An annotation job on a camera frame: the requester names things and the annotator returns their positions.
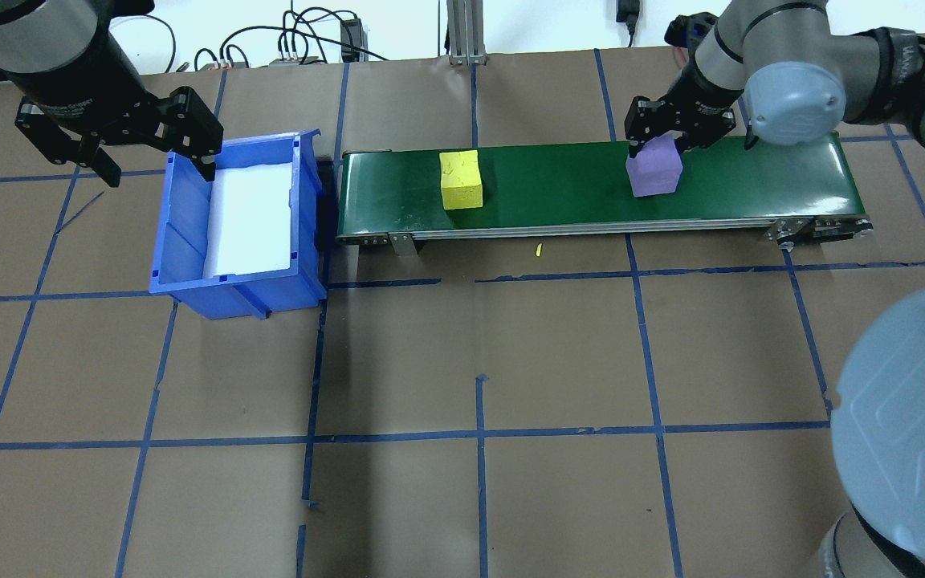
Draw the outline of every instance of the brown paper floor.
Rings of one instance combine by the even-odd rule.
[[[603,141],[666,48],[152,77],[228,136]],[[165,155],[59,171],[0,85],[0,576],[786,576],[847,507],[825,389],[925,287],[925,151],[844,147],[877,234],[335,248],[313,310],[147,296]],[[536,249],[540,246],[540,256]]]

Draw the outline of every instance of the power adapter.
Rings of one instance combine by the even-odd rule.
[[[616,22],[626,23],[631,38],[638,28],[638,18],[642,15],[642,0],[616,0]]]
[[[363,21],[358,18],[349,18],[341,26],[341,43],[352,47],[366,49],[366,31],[363,30]],[[341,47],[341,62],[368,61],[368,55],[355,48]]]

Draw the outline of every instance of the white paper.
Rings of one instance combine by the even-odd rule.
[[[213,181],[202,278],[291,266],[293,165],[220,169]]]

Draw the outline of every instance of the yellow block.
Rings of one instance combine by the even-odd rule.
[[[476,150],[441,153],[441,203],[446,211],[484,206]]]

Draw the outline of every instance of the conveyor belt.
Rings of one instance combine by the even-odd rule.
[[[344,157],[338,240],[531,237],[854,222],[866,210],[836,134],[794,147],[741,136],[683,155],[676,193],[635,198],[627,143],[480,148],[484,207],[445,211],[440,150]]]

